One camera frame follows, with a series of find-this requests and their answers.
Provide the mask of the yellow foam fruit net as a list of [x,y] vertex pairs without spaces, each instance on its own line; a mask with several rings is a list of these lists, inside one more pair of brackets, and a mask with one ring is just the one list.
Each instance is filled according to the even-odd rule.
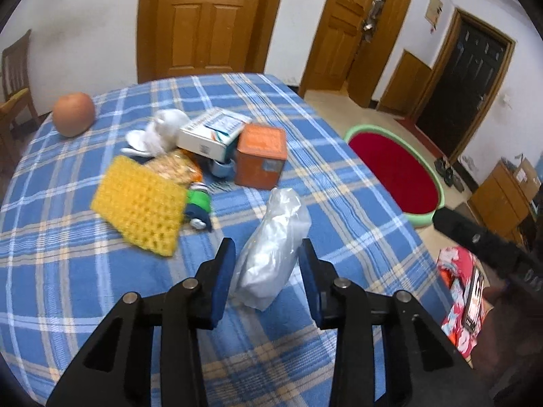
[[123,239],[164,257],[177,249],[187,189],[124,155],[116,156],[90,208]]

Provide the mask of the clear plastic bag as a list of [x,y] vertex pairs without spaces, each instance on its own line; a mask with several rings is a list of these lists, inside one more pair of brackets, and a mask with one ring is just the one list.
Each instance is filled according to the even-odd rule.
[[230,295],[266,311],[288,282],[311,225],[309,211],[294,189],[273,188],[262,220],[238,256]]

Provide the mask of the orange snack bag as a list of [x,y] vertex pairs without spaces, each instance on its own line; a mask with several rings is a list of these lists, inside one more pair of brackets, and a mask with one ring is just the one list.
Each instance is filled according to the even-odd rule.
[[145,167],[182,187],[203,182],[200,166],[180,149],[155,157]]

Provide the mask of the white tissue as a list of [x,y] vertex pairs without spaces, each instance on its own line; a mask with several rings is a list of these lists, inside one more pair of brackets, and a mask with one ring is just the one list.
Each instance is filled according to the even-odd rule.
[[122,154],[142,158],[155,158],[177,147],[177,135],[190,118],[179,109],[160,109],[147,123],[144,130],[129,131],[127,146]]

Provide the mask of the white medicine box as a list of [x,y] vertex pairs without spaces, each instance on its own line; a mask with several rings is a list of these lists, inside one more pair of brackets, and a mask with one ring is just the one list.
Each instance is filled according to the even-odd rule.
[[213,108],[180,127],[177,147],[219,163],[231,158],[240,133],[251,117],[234,111]]

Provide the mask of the orange cardboard box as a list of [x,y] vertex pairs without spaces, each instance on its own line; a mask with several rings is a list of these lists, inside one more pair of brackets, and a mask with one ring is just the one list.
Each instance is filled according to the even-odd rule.
[[278,185],[286,160],[285,130],[250,123],[238,140],[235,184],[271,190]]

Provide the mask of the light blue plastic holder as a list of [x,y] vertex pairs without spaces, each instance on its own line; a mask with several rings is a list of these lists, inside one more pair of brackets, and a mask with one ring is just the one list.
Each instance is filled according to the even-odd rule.
[[234,159],[228,159],[226,162],[212,160],[209,166],[211,174],[217,178],[232,178],[236,174],[236,162]]

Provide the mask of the wooden cabinet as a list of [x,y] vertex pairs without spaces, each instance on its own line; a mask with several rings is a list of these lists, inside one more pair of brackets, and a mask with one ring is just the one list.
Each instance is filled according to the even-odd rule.
[[513,176],[516,167],[500,159],[468,200],[478,220],[504,239],[530,249],[536,232],[536,205]]

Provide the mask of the red floral cloth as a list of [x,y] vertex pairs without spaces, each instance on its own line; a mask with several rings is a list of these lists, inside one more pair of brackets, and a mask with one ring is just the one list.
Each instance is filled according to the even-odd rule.
[[462,325],[465,296],[468,294],[472,269],[474,266],[478,267],[477,260],[466,248],[453,246],[441,249],[436,261],[437,270],[453,300],[451,309],[442,321],[441,329],[466,359],[470,358],[473,348],[477,346],[478,335],[486,317],[482,300],[481,315],[475,333],[469,333]]

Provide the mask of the cardboard box on cabinet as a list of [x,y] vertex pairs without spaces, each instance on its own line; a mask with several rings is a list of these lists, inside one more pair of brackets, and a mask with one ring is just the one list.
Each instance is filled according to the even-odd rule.
[[522,153],[516,156],[519,165],[513,172],[513,176],[520,185],[522,192],[527,200],[533,200],[538,194],[541,186],[538,173],[534,166]]

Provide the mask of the blue plaid tablecloth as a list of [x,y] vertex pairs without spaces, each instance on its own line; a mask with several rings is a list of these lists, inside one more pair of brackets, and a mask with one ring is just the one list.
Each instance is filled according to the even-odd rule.
[[145,205],[150,225],[130,243],[92,210],[129,131],[160,109],[190,117],[219,108],[285,132],[281,188],[311,218],[317,255],[367,291],[404,289],[441,321],[451,306],[433,258],[407,218],[347,143],[270,75],[209,75],[129,86],[95,97],[96,118],[63,137],[46,120],[18,163],[1,206],[1,353],[32,399],[44,402],[88,336],[127,292],[165,292],[214,257],[222,239],[242,248],[262,220],[267,192],[210,181],[209,230]]

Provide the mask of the wooden chair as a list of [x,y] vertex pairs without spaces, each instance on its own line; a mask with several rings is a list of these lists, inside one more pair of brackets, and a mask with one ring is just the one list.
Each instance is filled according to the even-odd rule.
[[30,112],[35,129],[40,119],[34,106],[30,89],[27,56],[30,50],[31,30],[2,51],[2,90],[5,101],[1,104],[1,160],[14,169],[20,160],[20,152],[12,137],[10,126],[24,109]]

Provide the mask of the open wooden door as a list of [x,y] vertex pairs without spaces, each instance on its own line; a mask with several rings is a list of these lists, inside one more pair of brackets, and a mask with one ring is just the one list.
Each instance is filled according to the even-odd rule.
[[411,0],[386,0],[369,42],[363,26],[374,0],[326,0],[314,37],[299,96],[308,90],[347,87],[351,100],[370,106],[398,40]]

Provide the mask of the closed wooden door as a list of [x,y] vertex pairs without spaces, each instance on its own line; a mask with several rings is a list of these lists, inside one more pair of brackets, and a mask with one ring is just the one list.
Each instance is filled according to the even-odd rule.
[[139,0],[139,82],[261,73],[280,0]]

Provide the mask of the low wooden wall panel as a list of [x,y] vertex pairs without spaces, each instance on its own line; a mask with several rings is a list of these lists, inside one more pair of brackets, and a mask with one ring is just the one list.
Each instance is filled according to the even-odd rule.
[[404,50],[377,109],[401,117],[411,115],[431,74],[432,69],[426,63]]

